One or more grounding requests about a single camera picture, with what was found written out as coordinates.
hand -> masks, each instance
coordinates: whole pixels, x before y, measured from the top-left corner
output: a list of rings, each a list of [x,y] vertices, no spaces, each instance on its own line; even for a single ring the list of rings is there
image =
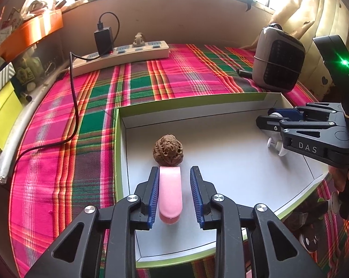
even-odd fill
[[[349,171],[346,175],[346,170],[329,166],[329,173],[333,176],[335,188],[337,188],[339,192],[342,192],[346,185],[346,178],[348,177],[349,180]]]

plaid cloth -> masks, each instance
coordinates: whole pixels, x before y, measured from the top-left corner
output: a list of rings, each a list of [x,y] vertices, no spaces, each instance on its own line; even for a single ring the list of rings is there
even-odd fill
[[[107,207],[114,193],[114,110],[153,100],[262,92],[237,68],[252,70],[253,53],[215,46],[171,45],[168,59],[124,64],[75,79],[81,124],[63,146],[31,152],[19,161],[10,197],[10,237],[23,277],[51,242],[86,205]],[[29,124],[20,152],[65,139],[72,134],[75,114],[69,77],[54,84]],[[313,101],[298,83],[285,95],[293,105]],[[313,194],[329,198],[326,182]],[[349,223],[325,215],[322,248],[313,256],[332,277],[349,253]],[[214,258],[167,268],[139,270],[140,277],[214,276]]]

yellow box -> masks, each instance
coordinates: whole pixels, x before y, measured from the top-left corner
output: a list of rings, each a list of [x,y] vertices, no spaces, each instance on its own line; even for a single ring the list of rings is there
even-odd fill
[[[22,110],[11,82],[0,91],[0,152],[3,150],[8,135]]]

wall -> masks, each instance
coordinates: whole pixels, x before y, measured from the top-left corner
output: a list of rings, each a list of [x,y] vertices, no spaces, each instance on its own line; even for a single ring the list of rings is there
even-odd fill
[[[100,14],[112,11],[120,19],[116,46],[130,44],[136,33],[147,41],[192,43],[230,47],[249,45],[268,23],[271,13],[237,0],[96,0],[63,14],[64,54],[86,55],[96,51],[93,33]],[[102,19],[116,33],[112,15]]]

curtain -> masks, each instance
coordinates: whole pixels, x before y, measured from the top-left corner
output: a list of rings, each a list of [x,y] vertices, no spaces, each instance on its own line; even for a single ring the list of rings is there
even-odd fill
[[[313,38],[338,34],[349,49],[349,11],[341,0],[286,0],[280,3],[270,23],[278,23],[283,30],[300,39],[306,58],[299,76],[311,93],[322,100],[333,81],[324,66]],[[258,37],[244,49],[255,49]]]

